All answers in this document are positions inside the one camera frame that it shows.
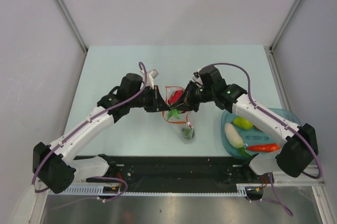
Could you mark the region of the red fake pepper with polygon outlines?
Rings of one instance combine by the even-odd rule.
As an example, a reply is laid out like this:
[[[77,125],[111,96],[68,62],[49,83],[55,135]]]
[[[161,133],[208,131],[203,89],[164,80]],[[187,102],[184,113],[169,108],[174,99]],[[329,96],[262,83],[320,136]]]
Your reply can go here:
[[[176,90],[172,93],[172,95],[169,97],[168,99],[168,104],[169,105],[173,105],[174,103],[176,103],[178,101],[178,99],[183,95],[184,91],[183,90]],[[167,115],[166,115],[166,119],[170,120],[171,117],[173,116],[176,119],[180,118],[180,114],[184,114],[186,113],[186,111],[181,111],[181,110],[177,110],[177,109],[172,109],[170,110]]]

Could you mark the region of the clear orange zip top bag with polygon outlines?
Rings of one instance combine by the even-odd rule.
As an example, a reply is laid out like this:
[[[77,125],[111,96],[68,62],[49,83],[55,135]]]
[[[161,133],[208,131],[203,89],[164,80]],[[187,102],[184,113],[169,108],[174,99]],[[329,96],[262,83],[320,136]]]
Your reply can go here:
[[[169,106],[173,105],[182,97],[185,89],[180,86],[166,86],[165,103]],[[195,120],[194,111],[179,110],[173,108],[170,111],[162,112],[163,119],[176,129],[176,134],[180,134],[180,138],[184,142],[192,141],[195,137]]]

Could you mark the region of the dark fake eggplant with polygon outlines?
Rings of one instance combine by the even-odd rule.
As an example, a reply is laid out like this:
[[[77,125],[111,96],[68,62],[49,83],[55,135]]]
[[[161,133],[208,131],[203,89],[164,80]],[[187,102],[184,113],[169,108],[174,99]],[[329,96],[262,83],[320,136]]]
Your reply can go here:
[[[181,128],[181,134],[183,136],[184,139],[186,140],[192,140],[195,136],[195,131],[194,128],[190,128],[190,127],[182,127]]]

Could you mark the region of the green fake pear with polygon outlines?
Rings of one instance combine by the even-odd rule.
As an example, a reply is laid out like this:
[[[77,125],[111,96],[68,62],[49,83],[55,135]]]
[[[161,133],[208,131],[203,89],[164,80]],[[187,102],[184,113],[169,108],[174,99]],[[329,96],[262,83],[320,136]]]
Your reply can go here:
[[[236,125],[237,127],[244,129],[244,130],[250,130],[254,127],[254,125],[248,121],[247,119],[243,117],[236,117],[232,123]]]

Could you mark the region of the white fake daikon radish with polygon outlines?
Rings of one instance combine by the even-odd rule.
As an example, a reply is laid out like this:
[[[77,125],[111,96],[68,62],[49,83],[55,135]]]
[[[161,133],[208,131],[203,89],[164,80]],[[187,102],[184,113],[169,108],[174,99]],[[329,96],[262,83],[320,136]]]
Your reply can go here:
[[[245,150],[244,141],[231,123],[224,125],[224,132],[230,145],[237,149],[243,157],[251,157]]]

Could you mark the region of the orange fake carrot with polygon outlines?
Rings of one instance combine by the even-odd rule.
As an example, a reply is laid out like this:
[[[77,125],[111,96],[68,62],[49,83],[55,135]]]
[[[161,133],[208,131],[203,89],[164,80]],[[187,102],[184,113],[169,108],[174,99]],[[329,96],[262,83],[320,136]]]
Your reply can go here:
[[[246,149],[254,152],[274,152],[280,150],[281,148],[278,144],[265,144],[248,146]]]

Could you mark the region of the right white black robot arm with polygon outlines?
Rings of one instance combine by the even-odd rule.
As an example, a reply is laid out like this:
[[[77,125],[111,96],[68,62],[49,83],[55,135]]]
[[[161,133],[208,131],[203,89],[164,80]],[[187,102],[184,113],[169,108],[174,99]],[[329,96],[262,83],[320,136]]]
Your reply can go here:
[[[249,88],[227,84],[217,64],[203,67],[198,75],[202,83],[189,82],[183,95],[170,105],[170,109],[197,112],[201,103],[214,102],[219,109],[252,122],[281,148],[250,158],[249,166],[243,169],[246,181],[256,182],[263,174],[276,171],[296,178],[305,174],[312,161],[318,161],[316,133],[311,125],[292,123],[258,103]]]

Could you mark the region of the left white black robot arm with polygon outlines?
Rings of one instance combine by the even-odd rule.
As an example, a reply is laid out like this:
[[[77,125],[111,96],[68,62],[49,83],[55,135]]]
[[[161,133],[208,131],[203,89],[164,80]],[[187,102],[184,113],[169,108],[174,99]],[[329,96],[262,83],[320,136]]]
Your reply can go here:
[[[106,128],[116,124],[132,108],[143,108],[148,113],[168,110],[159,89],[154,85],[156,70],[142,75],[128,73],[120,85],[103,96],[93,111],[67,134],[46,145],[42,142],[33,149],[33,179],[43,182],[58,194],[73,182],[100,177],[112,181],[116,168],[106,155],[77,160],[77,154]]]

